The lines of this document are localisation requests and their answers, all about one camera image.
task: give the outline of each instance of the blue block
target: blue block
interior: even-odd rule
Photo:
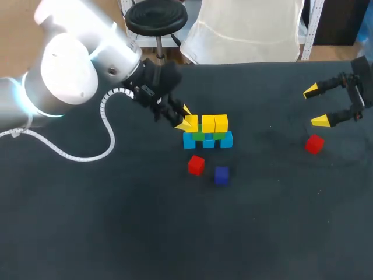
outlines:
[[[215,168],[215,184],[226,186],[229,181],[229,168],[217,167]]]
[[[222,149],[233,147],[233,135],[231,131],[228,131],[226,137],[223,140],[220,140],[220,147]]]
[[[196,141],[193,140],[193,133],[183,133],[182,141],[184,143],[184,149],[195,149]]]
[[[202,141],[202,147],[204,149],[215,148],[215,140],[214,140],[214,135],[212,133],[205,134],[205,140]]]

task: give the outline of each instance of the stool leg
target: stool leg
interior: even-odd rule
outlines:
[[[159,65],[164,65],[166,59],[163,54],[162,38],[157,37],[157,59]]]

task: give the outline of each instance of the toy block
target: toy block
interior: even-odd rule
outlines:
[[[325,140],[322,139],[321,137],[317,135],[313,135],[307,140],[307,143],[305,144],[305,149],[309,153],[313,155],[317,155],[322,150],[322,147],[324,146],[324,142]]]
[[[184,143],[184,149],[195,149],[196,148],[196,141],[193,140],[192,133],[183,133],[182,141]]]
[[[213,149],[215,148],[215,140],[212,133],[205,134],[205,140],[202,142],[204,149]]]
[[[186,115],[185,120],[192,125],[191,128],[185,132],[198,132],[198,116],[197,115]]]
[[[215,116],[203,115],[202,116],[202,132],[214,133],[215,132]]]
[[[227,115],[215,115],[215,132],[228,132]]]
[[[231,131],[226,133],[226,137],[220,140],[220,147],[224,148],[232,148],[233,147],[233,135]]]
[[[192,159],[188,163],[189,173],[200,176],[205,169],[205,160],[199,156],[192,156]]]
[[[214,133],[214,140],[223,140],[226,137],[226,132]]]
[[[229,168],[217,167],[215,168],[215,184],[226,186],[229,181]]]
[[[205,134],[202,132],[202,124],[198,125],[198,132],[193,133],[194,141],[203,141],[205,140]]]

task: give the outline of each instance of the green block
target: green block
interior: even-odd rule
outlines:
[[[203,141],[205,140],[205,134],[202,132],[202,124],[198,125],[198,132],[193,133],[194,141]]]
[[[223,140],[226,137],[226,132],[214,133],[214,140]]]

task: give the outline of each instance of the block tower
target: block tower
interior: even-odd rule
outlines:
[[[203,115],[202,124],[197,115],[185,117],[192,127],[183,134],[184,149],[195,149],[196,141],[202,141],[204,149],[215,148],[215,141],[220,141],[222,149],[233,147],[233,135],[228,130],[227,115]]]

